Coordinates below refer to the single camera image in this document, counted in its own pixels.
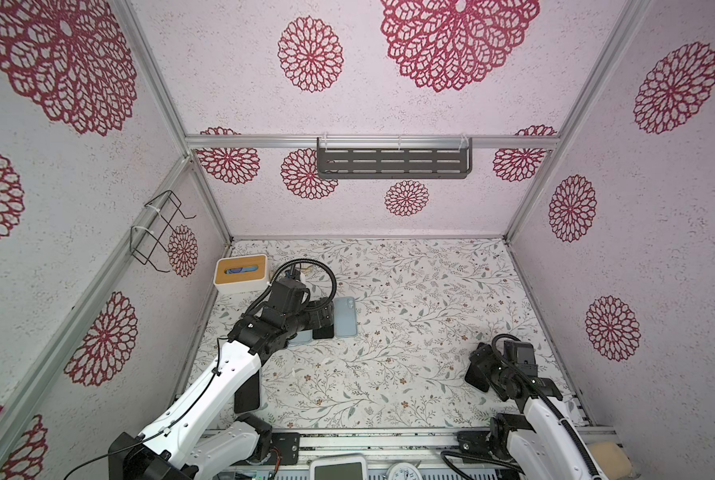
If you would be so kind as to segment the grey wall shelf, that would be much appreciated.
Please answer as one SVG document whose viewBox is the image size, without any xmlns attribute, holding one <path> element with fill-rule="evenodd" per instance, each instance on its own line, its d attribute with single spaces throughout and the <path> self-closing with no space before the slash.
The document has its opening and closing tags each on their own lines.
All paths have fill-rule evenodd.
<svg viewBox="0 0 715 480">
<path fill-rule="evenodd" d="M 473 148 L 329 147 L 316 140 L 317 175 L 327 180 L 459 180 L 473 171 Z"/>
</svg>

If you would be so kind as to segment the black phone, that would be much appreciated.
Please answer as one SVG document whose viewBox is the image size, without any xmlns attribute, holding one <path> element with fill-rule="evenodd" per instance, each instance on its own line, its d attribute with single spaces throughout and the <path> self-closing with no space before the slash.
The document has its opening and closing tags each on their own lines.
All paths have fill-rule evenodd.
<svg viewBox="0 0 715 480">
<path fill-rule="evenodd" d="M 311 336 L 313 340 L 332 339 L 335 336 L 334 326 L 329 325 L 313 329 Z"/>
<path fill-rule="evenodd" d="M 261 408 L 261 381 L 260 372 L 257 371 L 235 392 L 233 397 L 233 411 L 239 415 L 259 410 L 259 408 Z"/>
</svg>

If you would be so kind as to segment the white box with wooden top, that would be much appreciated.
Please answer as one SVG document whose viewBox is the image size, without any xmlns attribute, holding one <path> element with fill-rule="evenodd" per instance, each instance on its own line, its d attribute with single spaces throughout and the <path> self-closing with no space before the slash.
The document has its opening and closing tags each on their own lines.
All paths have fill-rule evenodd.
<svg viewBox="0 0 715 480">
<path fill-rule="evenodd" d="M 270 268 L 265 254 L 219 259 L 213 285 L 221 295 L 261 292 L 269 286 Z"/>
</svg>

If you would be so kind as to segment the white digital display device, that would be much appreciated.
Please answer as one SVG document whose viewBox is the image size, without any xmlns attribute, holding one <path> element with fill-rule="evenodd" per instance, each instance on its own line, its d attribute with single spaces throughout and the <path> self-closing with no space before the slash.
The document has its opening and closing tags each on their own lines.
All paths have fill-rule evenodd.
<svg viewBox="0 0 715 480">
<path fill-rule="evenodd" d="M 310 480 L 367 480 L 367 460 L 361 454 L 318 458 L 309 465 Z"/>
</svg>

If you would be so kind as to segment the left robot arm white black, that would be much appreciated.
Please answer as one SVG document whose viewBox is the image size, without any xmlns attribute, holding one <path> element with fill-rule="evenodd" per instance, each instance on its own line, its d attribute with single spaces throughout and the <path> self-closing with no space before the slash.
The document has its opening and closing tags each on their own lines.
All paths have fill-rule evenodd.
<svg viewBox="0 0 715 480">
<path fill-rule="evenodd" d="M 212 479 L 237 462 L 261 462 L 270 450 L 270 426 L 243 414 L 223 432 L 203 433 L 225 404 L 289 340 L 333 322 L 332 295 L 311 300 L 300 281 L 273 281 L 242 314 L 203 374 L 137 436 L 120 434 L 109 447 L 111 479 Z"/>
</svg>

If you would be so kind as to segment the beige sponge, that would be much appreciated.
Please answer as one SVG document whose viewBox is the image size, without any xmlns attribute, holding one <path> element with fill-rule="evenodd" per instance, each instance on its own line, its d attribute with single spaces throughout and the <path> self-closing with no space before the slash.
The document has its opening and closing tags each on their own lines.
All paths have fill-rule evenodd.
<svg viewBox="0 0 715 480">
<path fill-rule="evenodd" d="M 631 479 L 633 464 L 623 451 L 613 442 L 599 442 L 589 445 L 589 452 L 601 471 L 609 480 Z"/>
</svg>

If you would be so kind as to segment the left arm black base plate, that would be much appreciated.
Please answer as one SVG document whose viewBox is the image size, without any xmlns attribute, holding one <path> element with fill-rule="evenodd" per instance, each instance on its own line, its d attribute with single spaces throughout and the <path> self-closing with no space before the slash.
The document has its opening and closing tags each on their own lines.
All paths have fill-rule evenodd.
<svg viewBox="0 0 715 480">
<path fill-rule="evenodd" d="M 293 466 L 298 463 L 301 435 L 298 432 L 271 432 L 259 436 L 254 462 L 258 465 Z"/>
</svg>

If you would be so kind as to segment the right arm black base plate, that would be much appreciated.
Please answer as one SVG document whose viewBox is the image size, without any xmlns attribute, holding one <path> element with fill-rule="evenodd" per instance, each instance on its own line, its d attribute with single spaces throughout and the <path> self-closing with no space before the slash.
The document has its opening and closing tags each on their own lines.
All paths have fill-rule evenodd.
<svg viewBox="0 0 715 480">
<path fill-rule="evenodd" d="M 459 449 L 471 456 L 499 461 L 513 460 L 507 450 L 507 436 L 499 430 L 459 431 L 457 442 Z"/>
</svg>

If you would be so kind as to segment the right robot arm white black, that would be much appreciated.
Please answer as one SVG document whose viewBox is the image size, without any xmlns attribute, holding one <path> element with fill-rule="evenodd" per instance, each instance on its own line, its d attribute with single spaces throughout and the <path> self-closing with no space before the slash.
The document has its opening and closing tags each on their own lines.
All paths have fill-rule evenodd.
<svg viewBox="0 0 715 480">
<path fill-rule="evenodd" d="M 515 479 L 605 479 L 571 422 L 557 384 L 539 376 L 533 344 L 499 334 L 469 354 L 465 382 L 511 401 L 519 412 L 497 413 L 479 440 L 459 438 L 471 460 L 513 472 Z"/>
</svg>

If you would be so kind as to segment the round white dial timer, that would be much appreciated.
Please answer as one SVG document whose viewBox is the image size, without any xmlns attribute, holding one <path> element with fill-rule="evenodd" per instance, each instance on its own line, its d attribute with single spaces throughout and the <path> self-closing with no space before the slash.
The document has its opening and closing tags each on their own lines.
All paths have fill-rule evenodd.
<svg viewBox="0 0 715 480">
<path fill-rule="evenodd" d="M 399 462 L 389 470 L 387 470 L 387 474 L 385 474 L 385 479 L 386 480 L 423 480 L 423 474 L 421 474 L 421 470 L 417 468 L 417 466 L 409 463 L 409 462 Z"/>
</svg>

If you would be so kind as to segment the light blue phone case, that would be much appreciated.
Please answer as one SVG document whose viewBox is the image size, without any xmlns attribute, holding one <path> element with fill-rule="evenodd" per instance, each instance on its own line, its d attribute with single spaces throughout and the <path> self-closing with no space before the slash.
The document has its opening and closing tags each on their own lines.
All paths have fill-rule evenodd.
<svg viewBox="0 0 715 480">
<path fill-rule="evenodd" d="M 299 346 L 309 344 L 313 340 L 311 330 L 303 330 L 297 332 L 297 334 L 288 340 L 288 346 Z"/>
<path fill-rule="evenodd" d="M 333 330 L 335 338 L 351 338 L 359 333 L 353 297 L 337 297 L 333 301 Z"/>
</svg>

